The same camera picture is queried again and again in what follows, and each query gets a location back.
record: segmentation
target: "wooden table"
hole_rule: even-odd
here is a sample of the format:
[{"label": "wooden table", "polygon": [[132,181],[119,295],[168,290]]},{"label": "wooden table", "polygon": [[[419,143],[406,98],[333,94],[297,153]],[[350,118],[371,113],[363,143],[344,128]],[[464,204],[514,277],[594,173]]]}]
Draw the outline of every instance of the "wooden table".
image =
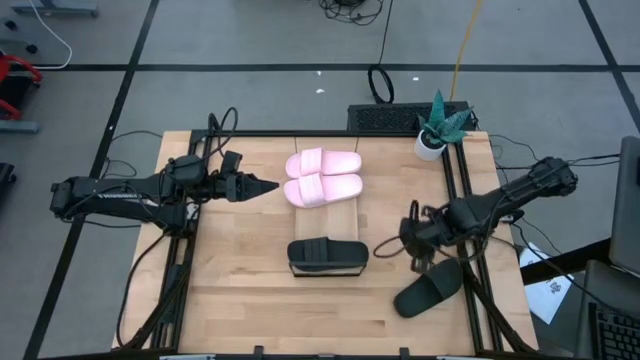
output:
[{"label": "wooden table", "polygon": [[[169,157],[186,154],[189,136],[164,134],[157,170]],[[435,207],[449,201],[442,162],[419,160],[414,141],[367,137],[357,142],[365,184],[357,199],[357,230],[370,251],[397,234],[411,200]],[[356,138],[236,137],[226,149],[244,155],[242,171],[282,185],[288,180],[287,158],[296,148],[314,146],[352,151]],[[464,149],[473,192],[499,186],[487,134],[470,133]],[[210,169],[220,161],[220,156],[212,157]],[[455,156],[452,162],[461,194]],[[391,259],[371,256],[360,277],[294,278],[286,255],[287,245],[295,240],[294,218],[282,186],[248,202],[217,200],[203,206],[181,353],[248,354],[263,345],[267,354],[396,355],[400,347],[408,347],[412,355],[473,354],[464,290],[412,319],[395,313],[393,297],[417,278],[404,252]],[[159,235],[155,226],[143,225],[135,257]],[[511,241],[506,225],[495,235]],[[124,339],[131,338],[158,301],[168,244],[165,240],[154,249],[133,278]],[[497,306],[525,342],[537,348],[515,252],[492,240],[486,259]],[[477,303],[484,347],[490,349],[486,313]]]}]

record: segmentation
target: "black slide sandal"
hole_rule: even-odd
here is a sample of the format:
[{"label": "black slide sandal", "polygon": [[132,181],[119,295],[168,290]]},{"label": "black slide sandal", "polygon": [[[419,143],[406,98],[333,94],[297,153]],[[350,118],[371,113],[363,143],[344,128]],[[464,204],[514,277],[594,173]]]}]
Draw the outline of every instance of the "black slide sandal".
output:
[{"label": "black slide sandal", "polygon": [[287,247],[287,255],[292,271],[293,267],[310,273],[358,267],[364,270],[369,260],[369,249],[360,241],[335,241],[329,240],[328,237],[320,237],[291,242]]},{"label": "black slide sandal", "polygon": [[462,267],[458,260],[446,259],[396,295],[393,306],[400,316],[411,318],[450,298],[461,286]]}]

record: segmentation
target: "yellow cable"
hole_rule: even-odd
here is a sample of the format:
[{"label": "yellow cable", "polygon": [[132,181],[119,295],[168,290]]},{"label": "yellow cable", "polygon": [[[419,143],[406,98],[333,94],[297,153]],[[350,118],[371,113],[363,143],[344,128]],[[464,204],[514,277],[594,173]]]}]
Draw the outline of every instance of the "yellow cable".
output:
[{"label": "yellow cable", "polygon": [[449,101],[453,101],[453,96],[456,93],[456,85],[458,83],[458,69],[460,68],[460,61],[462,61],[462,54],[464,53],[464,48],[467,46],[467,42],[471,37],[471,30],[473,29],[473,24],[476,22],[476,18],[478,17],[478,13],[480,12],[480,8],[482,7],[483,0],[476,1],[476,7],[473,9],[473,14],[471,15],[471,22],[469,26],[467,26],[467,33],[464,35],[464,40],[462,41],[462,46],[460,46],[460,51],[458,52],[458,60],[456,60],[456,67],[453,70],[453,84],[451,84],[451,95],[449,96]]}]

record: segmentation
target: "pink slipper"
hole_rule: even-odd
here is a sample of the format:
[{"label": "pink slipper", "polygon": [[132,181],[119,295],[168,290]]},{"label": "pink slipper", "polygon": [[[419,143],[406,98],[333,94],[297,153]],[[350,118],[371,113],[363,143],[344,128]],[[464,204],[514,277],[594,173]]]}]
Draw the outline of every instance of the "pink slipper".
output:
[{"label": "pink slipper", "polygon": [[323,148],[302,150],[287,160],[287,175],[297,179],[304,175],[342,175],[360,171],[360,155],[350,151],[328,151]]},{"label": "pink slipper", "polygon": [[362,179],[356,174],[302,176],[284,184],[284,196],[301,208],[318,207],[354,198],[362,192]]}]

